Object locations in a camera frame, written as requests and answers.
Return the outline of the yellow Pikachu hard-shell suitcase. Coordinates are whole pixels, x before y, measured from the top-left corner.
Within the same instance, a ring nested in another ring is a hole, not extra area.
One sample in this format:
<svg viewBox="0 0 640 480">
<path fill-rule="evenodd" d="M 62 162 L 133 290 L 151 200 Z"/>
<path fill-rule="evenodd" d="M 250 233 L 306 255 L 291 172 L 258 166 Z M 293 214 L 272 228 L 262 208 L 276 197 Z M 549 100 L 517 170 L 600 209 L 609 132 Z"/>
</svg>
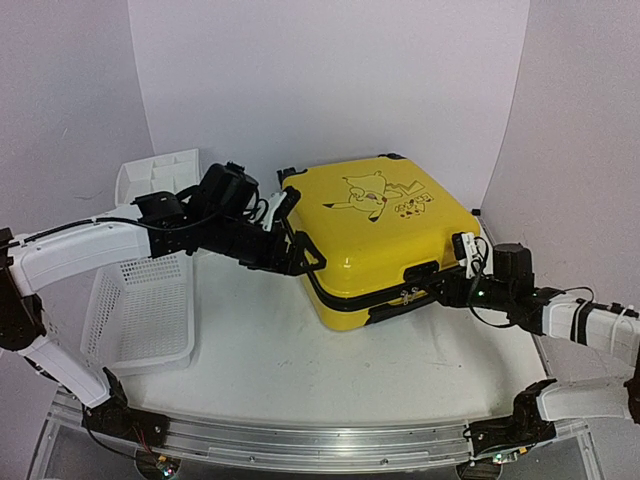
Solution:
<svg viewBox="0 0 640 480">
<path fill-rule="evenodd" d="M 321 322 L 366 325 L 368 310 L 428 295 L 428 279 L 458 267 L 452 235 L 480 233 L 472 213 L 412 160 L 397 154 L 278 173 L 301 198 L 287 221 L 306 232 L 326 267 L 302 278 Z"/>
</svg>

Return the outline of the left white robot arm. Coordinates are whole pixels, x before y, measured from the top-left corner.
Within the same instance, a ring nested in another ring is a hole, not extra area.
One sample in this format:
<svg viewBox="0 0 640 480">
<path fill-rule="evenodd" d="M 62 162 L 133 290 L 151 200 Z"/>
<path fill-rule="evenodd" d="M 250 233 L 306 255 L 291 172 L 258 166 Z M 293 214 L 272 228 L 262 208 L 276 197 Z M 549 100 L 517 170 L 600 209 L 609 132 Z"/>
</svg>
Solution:
<svg viewBox="0 0 640 480">
<path fill-rule="evenodd" d="M 131 407 L 111 370 L 89 365 L 56 339 L 38 290 L 112 264 L 200 249 L 251 270 L 287 276 L 320 270 L 326 265 L 320 250 L 305 232 L 293 232 L 287 224 L 300 198 L 289 186 L 266 200 L 252 219 L 249 203 L 263 202 L 258 183 L 229 162 L 212 165 L 199 184 L 177 194 L 143 195 L 111 212 L 27 236 L 2 229 L 2 350 L 18 353 L 75 395 L 89 436 L 162 446 L 168 417 Z"/>
</svg>

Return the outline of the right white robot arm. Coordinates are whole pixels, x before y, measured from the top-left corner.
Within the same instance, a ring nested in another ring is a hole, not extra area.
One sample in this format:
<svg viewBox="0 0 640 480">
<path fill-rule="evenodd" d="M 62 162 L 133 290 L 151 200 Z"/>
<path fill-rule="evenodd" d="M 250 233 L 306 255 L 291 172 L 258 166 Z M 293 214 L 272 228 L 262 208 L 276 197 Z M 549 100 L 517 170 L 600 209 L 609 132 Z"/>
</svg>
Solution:
<svg viewBox="0 0 640 480">
<path fill-rule="evenodd" d="M 504 314 L 498 330 L 522 330 L 552 356 L 553 377 L 525 387 L 510 414 L 470 423 L 463 432 L 475 459 L 496 463 L 550 441 L 558 422 L 617 418 L 639 421 L 639 312 L 601 303 L 588 287 L 538 287 L 532 255 L 519 243 L 489 246 L 453 237 L 456 266 L 430 262 L 411 270 L 397 300 L 369 312 L 377 323 L 437 302 L 482 321 Z"/>
</svg>

